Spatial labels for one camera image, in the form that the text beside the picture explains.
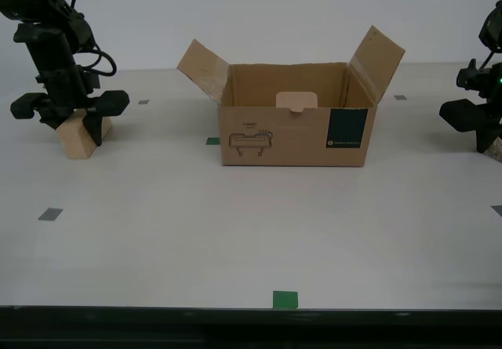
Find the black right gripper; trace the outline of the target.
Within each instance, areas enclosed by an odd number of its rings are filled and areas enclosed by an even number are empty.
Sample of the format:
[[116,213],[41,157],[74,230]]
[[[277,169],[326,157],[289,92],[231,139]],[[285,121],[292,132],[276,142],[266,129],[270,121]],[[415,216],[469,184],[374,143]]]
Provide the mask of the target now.
[[501,111],[494,106],[501,105],[501,63],[482,70],[480,97],[488,104],[476,105],[467,99],[454,100],[444,103],[439,115],[457,132],[474,131],[478,153],[500,153]]

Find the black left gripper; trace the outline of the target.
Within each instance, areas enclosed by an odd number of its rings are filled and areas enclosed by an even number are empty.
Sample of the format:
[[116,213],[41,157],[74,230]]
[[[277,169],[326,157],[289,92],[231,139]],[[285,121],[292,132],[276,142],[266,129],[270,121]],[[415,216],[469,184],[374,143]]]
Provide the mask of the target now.
[[104,119],[121,115],[129,105],[129,95],[123,90],[105,91],[92,98],[91,104],[89,94],[96,89],[96,74],[80,65],[39,71],[37,82],[45,86],[48,95],[25,93],[11,103],[13,117],[31,119],[37,111],[42,124],[57,129],[71,117],[70,108],[86,108],[82,123],[97,146],[102,144]]

